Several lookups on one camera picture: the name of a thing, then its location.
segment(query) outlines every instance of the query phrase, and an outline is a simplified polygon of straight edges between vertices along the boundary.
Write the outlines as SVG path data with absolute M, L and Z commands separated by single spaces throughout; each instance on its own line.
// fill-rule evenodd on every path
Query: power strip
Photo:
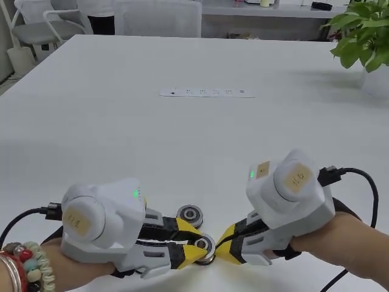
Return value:
M 167 88 L 161 89 L 163 97 L 237 97 L 254 99 L 252 92 L 246 89 L 205 89 L 205 88 Z

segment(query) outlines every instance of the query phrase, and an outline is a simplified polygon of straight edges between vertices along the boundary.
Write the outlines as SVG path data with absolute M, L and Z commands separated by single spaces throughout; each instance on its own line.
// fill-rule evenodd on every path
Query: white table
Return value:
M 295 18 L 332 18 L 346 11 L 346 7 L 333 7 L 331 11 L 300 5 L 273 5 L 261 7 L 235 0 L 202 0 L 203 15 L 266 16 Z
M 252 210 L 249 165 L 300 147 L 318 166 L 359 167 L 389 206 L 388 104 L 358 90 L 329 43 L 76 36 L 0 99 L 1 228 L 30 207 L 59 201 L 75 182 L 140 178 L 150 207 L 205 214 L 218 239 Z M 256 99 L 164 98 L 166 87 L 247 88 Z M 367 183 L 349 175 L 334 195 L 366 221 Z M 9 240 L 41 240 L 58 225 L 39 216 Z M 82 291 L 320 291 L 340 271 L 308 254 L 271 267 L 217 260 L 143 282 L 102 278 Z M 347 276 L 332 291 L 383 291 Z

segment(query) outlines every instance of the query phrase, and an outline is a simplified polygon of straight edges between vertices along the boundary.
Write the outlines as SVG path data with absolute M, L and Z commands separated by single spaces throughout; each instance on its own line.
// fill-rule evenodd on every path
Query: red bead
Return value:
M 28 249 L 25 249 L 23 250 L 20 254 L 19 254 L 19 259 L 22 263 L 24 263 L 25 261 L 31 259 L 33 256 L 32 254 L 32 251 L 28 250 Z

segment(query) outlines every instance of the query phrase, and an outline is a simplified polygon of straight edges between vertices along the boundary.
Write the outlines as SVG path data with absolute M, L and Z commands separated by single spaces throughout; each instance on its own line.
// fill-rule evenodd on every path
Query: black object on shelf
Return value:
M 319 9 L 319 10 L 324 10 L 324 11 L 331 11 L 332 10 L 332 5 L 328 4 L 328 3 L 322 3 L 322 2 L 313 2 L 312 3 L 312 8 Z

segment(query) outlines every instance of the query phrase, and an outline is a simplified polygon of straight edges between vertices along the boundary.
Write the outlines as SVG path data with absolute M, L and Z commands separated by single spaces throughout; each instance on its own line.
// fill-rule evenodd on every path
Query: ball bearing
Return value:
M 215 241 L 211 236 L 208 234 L 203 234 L 200 239 L 197 239 L 194 242 L 194 245 L 197 246 L 198 248 L 206 249 L 207 250 L 207 255 L 199 260 L 197 260 L 196 264 L 201 265 L 201 266 L 207 266 L 213 263 L 215 259 L 215 252 L 216 252 L 216 244 Z
M 182 206 L 177 212 L 177 217 L 190 223 L 196 229 L 199 229 L 203 222 L 202 211 L 195 205 Z

